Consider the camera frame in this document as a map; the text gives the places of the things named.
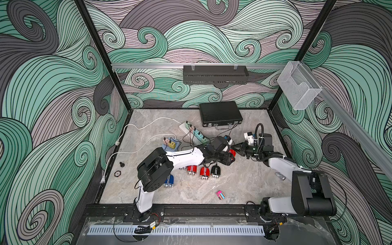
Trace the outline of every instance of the aluminum rail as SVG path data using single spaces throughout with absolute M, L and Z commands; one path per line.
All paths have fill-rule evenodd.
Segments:
M 322 87 L 319 93 L 337 115 L 340 121 L 346 126 L 362 148 L 377 163 L 377 166 L 392 180 L 392 160 L 390 156 L 380 147 L 380 145 L 370 136 L 370 134 L 349 114 L 349 112 L 337 101 L 336 97 L 327 87 L 323 87 L 313 72 L 308 68 L 302 68 L 301 73 L 313 87 Z
M 185 65 L 245 65 L 247 69 L 284 69 L 286 63 L 112 63 L 113 69 L 183 69 Z

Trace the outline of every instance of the green swirl pattern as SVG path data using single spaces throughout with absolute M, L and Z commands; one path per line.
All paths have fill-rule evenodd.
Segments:
M 155 37 L 155 45 L 148 49 L 122 48 L 109 52 L 110 60 L 115 62 L 142 62 L 150 58 L 161 58 L 167 51 L 168 44 L 166 38 L 159 31 L 152 27 L 143 27 L 138 31 L 138 39 L 142 43 L 147 43 L 145 35 L 152 34 Z
M 364 2 L 332 10 L 303 62 L 392 157 L 391 4 Z M 322 164 L 322 170 L 343 185 L 347 210 L 332 223 L 341 243 L 389 245 L 392 182 L 323 98 L 318 96 L 306 110 L 295 111 L 283 95 L 273 114 L 293 158 L 309 168 Z M 332 190 L 338 213 L 331 220 L 336 220 L 344 209 L 344 195 L 339 186 Z
M 219 27 L 234 46 L 243 39 L 263 39 L 284 31 L 277 40 L 279 49 L 292 47 L 301 37 L 303 24 L 295 6 L 288 0 L 259 0 L 248 4 L 235 18 Z
M 173 49 L 191 48 L 210 54 L 223 63 L 254 63 L 260 56 L 261 47 L 254 39 L 245 39 L 240 47 L 233 51 L 227 37 L 213 25 L 206 22 L 190 20 L 169 29 L 165 33 L 168 51 Z M 252 45 L 253 54 L 244 51 L 246 45 Z
M 105 167 L 127 111 L 112 98 L 113 89 L 100 86 L 108 71 L 74 1 L 34 2 L 19 0 L 17 8 L 11 8 L 16 1 L 0 3 L 6 47 L 0 64 L 12 73 L 1 78 L 0 241 L 70 244 L 78 204 L 92 202 L 85 191 L 97 167 L 99 173 Z M 89 10 L 96 11 L 91 15 L 105 44 L 121 48 L 121 29 L 94 6 Z M 41 33 L 43 40 L 34 39 Z M 140 32 L 142 41 L 147 33 Z M 29 58 L 18 63 L 19 52 Z M 101 99 L 108 102 L 103 115 L 96 112 Z

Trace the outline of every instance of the power strip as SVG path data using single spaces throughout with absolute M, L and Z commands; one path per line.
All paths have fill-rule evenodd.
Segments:
M 210 142 L 210 140 L 207 137 L 205 137 L 202 132 L 200 132 L 197 129 L 195 130 L 193 126 L 189 126 L 189 125 L 192 124 L 189 122 L 188 123 L 185 122 L 180 125 L 180 129 L 184 133 L 189 133 L 189 130 L 194 133 L 194 136 L 192 135 L 192 133 L 190 134 L 190 136 L 191 138 L 193 138 L 193 143 L 195 143 L 195 145 L 201 145 Z

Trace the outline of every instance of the white power cable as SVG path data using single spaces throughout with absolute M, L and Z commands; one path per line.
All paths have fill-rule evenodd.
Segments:
M 141 149 L 143 149 L 143 147 L 148 143 L 148 141 L 150 141 L 150 140 L 151 140 L 152 138 L 154 138 L 155 136 L 160 136 L 160 135 L 173 135 L 174 138 L 176 138 L 176 136 L 175 136 L 174 134 L 156 134 L 156 135 L 152 136 L 151 138 L 149 138 L 149 139 L 146 141 L 146 143 L 144 143 L 144 145 L 143 145 L 140 149 L 138 149 L 137 151 L 134 151 L 134 152 L 118 151 L 118 152 L 115 152 L 115 153 L 111 154 L 110 157 L 108 158 L 107 162 L 106 162 L 105 171 L 104 171 L 103 176 L 102 176 L 102 179 L 101 179 L 101 181 L 100 181 L 99 183 L 101 183 L 101 184 L 105 183 L 105 175 L 106 175 L 107 165 L 109 164 L 110 158 L 112 158 L 112 156 L 114 156 L 114 155 L 117 154 L 117 153 L 128 153 L 128 154 L 137 153 L 138 151 L 140 151 Z
M 115 145 L 120 145 L 120 139 L 121 139 L 121 137 L 124 135 L 125 128 L 128 127 L 129 125 L 135 126 L 136 129 L 140 130 L 140 129 L 144 129 L 145 127 L 151 125 L 151 124 L 152 124 L 153 122 L 155 122 L 156 120 L 162 119 L 162 118 L 174 120 L 174 121 L 178 122 L 179 124 L 181 124 L 181 123 L 180 123 L 179 121 L 177 121 L 176 119 L 168 118 L 168 117 L 159 117 L 159 118 L 155 119 L 154 121 L 150 122 L 149 124 L 147 124 L 146 126 L 144 126 L 144 127 L 142 127 L 142 128 L 138 128 L 136 125 L 130 123 L 130 124 L 125 125 L 125 127 L 124 127 L 124 129 L 123 129 L 123 132 L 122 132 L 122 134 L 120 135 L 120 137 L 117 139 Z

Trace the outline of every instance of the black metal frame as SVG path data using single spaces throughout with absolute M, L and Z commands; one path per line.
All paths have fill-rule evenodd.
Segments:
M 263 225 L 264 228 L 272 227 L 279 222 L 287 222 L 287 218 L 280 214 L 274 216 L 271 222 L 263 222 L 258 212 L 259 208 L 260 205 L 253 204 L 153 204 L 151 212 L 159 215 L 161 220 L 166 218 L 165 224 L 181 223 L 181 218 L 242 218 L 248 223 Z M 76 244 L 88 217 L 116 217 L 116 220 L 132 222 L 135 225 L 151 223 L 140 222 L 137 217 L 139 214 L 135 204 L 88 204 L 80 218 L 78 233 L 74 234 L 71 245 Z
M 109 72 L 109 76 L 112 78 L 112 81 L 113 81 L 114 85 L 116 86 L 117 91 L 120 94 L 120 97 L 121 97 L 122 101 L 124 102 L 125 107 L 127 108 L 127 111 L 129 113 L 132 112 L 132 107 L 129 104 L 129 101 L 127 99 L 127 96 L 125 95 L 125 92 L 122 88 L 121 82 L 118 79 L 117 74 L 114 73 L 114 71 L 112 70 L 112 65 L 111 65 L 109 55 L 107 55 L 106 50 L 103 47 L 102 41 L 98 35 L 98 31 L 95 28 L 95 25 L 94 25 L 93 20 L 91 19 L 91 16 L 87 10 L 87 7 L 84 3 L 84 0 L 74 0 L 74 1 L 75 1 L 75 4 L 79 10 L 80 15 L 83 18 L 83 21 L 84 21 L 87 29 L 89 30 L 91 38 L 93 39 L 93 42 L 94 42 L 95 46 L 97 47 L 98 53 L 100 54 L 102 61 L 105 64 L 105 67 Z
M 305 41 L 303 42 L 301 48 L 299 49 L 297 56 L 294 58 L 294 61 L 301 61 L 305 57 L 306 53 L 308 52 L 310 46 L 313 43 L 313 40 L 317 37 L 318 33 L 320 32 L 321 28 L 324 25 L 325 20 L 327 19 L 329 13 L 332 11 L 336 0 L 327 0 L 320 11 L 319 16 L 317 16 L 316 20 L 313 23 L 313 26 L 306 37 Z M 275 96 L 273 97 L 270 105 L 268 106 L 268 110 L 272 111 L 276 106 L 280 96 L 282 95 L 283 91 L 279 87 L 278 91 L 276 91 Z
M 286 145 L 286 143 L 285 143 L 285 140 L 283 139 L 282 134 L 280 133 L 280 130 L 279 130 L 278 125 L 277 125 L 277 123 L 276 123 L 276 121 L 275 121 L 275 118 L 274 118 L 274 116 L 272 115 L 272 111 L 270 111 L 270 110 L 267 110 L 267 111 L 268 111 L 268 115 L 270 116 L 272 125 L 273 125 L 274 128 L 275 128 L 276 134 L 278 134 L 278 138 L 279 138 L 280 142 L 282 143 L 283 150 L 285 150 L 285 152 L 286 152 L 286 156 L 287 156 L 288 158 L 291 158 L 291 159 L 292 159 L 292 155 L 291 155 L 291 153 L 290 153 L 290 151 L 289 151 L 289 148 L 287 147 L 287 145 Z
M 83 0 L 74 0 L 75 4 L 86 24 L 86 27 L 92 37 L 93 42 L 95 43 L 97 50 L 105 64 L 105 67 L 107 68 L 110 77 L 112 78 L 112 81 L 114 85 L 116 86 L 118 93 L 120 94 L 120 97 L 122 101 L 125 104 L 125 107 L 128 110 L 128 115 L 125 120 L 124 126 L 128 124 L 133 109 L 131 105 L 128 102 L 128 99 L 126 97 L 126 94 L 122 88 L 121 82 L 118 79 L 117 74 L 112 70 L 111 68 L 111 61 L 109 59 L 108 54 L 106 53 L 103 43 L 101 39 L 99 38 L 98 32 L 93 24 L 93 21 L 91 19 L 91 16 L 86 8 L 86 5 Z M 317 37 L 320 29 L 322 28 L 327 16 L 329 15 L 330 11 L 332 10 L 336 0 L 327 0 L 326 3 L 324 4 L 319 16 L 315 20 L 312 29 L 305 39 L 303 45 L 301 46 L 296 58 L 294 59 L 295 61 L 300 61 L 303 59 L 305 56 L 306 52 L 310 48 L 310 46 L 313 43 L 313 40 Z M 281 141 L 283 148 L 286 152 L 286 155 L 291 158 L 291 154 L 288 151 L 288 147 L 286 146 L 282 135 L 280 134 L 279 128 L 275 122 L 275 119 L 272 115 L 272 109 L 276 106 L 280 96 L 282 94 L 282 90 L 279 88 L 278 91 L 276 92 L 274 98 L 269 104 L 268 108 L 239 108 L 239 109 L 255 109 L 255 110 L 260 110 L 260 109 L 267 109 L 268 114 L 271 118 L 271 122 L 274 125 L 274 128 L 279 136 L 279 140 Z M 151 108 L 151 109 L 198 109 L 198 108 Z M 116 146 L 114 149 L 114 152 L 117 152 L 119 149 L 119 146 Z M 107 166 L 107 171 L 105 174 L 105 179 L 107 180 L 111 169 L 113 167 L 113 164 L 115 162 L 116 157 L 112 157 L 112 159 L 109 161 L 109 164 Z M 95 204 L 88 204 L 85 208 L 85 211 L 80 219 L 79 225 L 78 225 L 78 230 L 79 232 L 74 235 L 74 238 L 71 242 L 71 244 L 76 244 L 77 239 L 80 235 L 80 231 L 82 230 L 82 227 L 84 225 L 84 222 L 87 217 L 103 217 L 103 216 L 108 216 L 108 217 L 113 217 L 113 216 L 118 216 L 119 218 L 121 217 L 122 219 L 125 219 L 128 215 L 130 215 L 131 212 L 135 212 L 135 207 L 134 204 L 99 204 L 100 198 L 102 196 L 103 190 L 105 188 L 106 184 L 101 184 L 98 194 L 95 199 Z M 248 222 L 256 222 L 259 225 L 269 225 L 271 226 L 270 223 L 264 223 L 260 222 L 260 216 L 258 213 L 258 209 L 260 208 L 260 205 L 182 205 L 182 204 L 170 204 L 170 205 L 159 205 L 159 204 L 153 204 L 153 210 L 158 211 L 162 210 L 164 211 L 164 216 L 165 217 L 171 217 L 171 218 L 192 218 L 192 217 L 228 217 L 228 218 L 245 218 L 247 219 Z M 335 233 L 333 233 L 334 238 L 336 241 L 339 242 Z

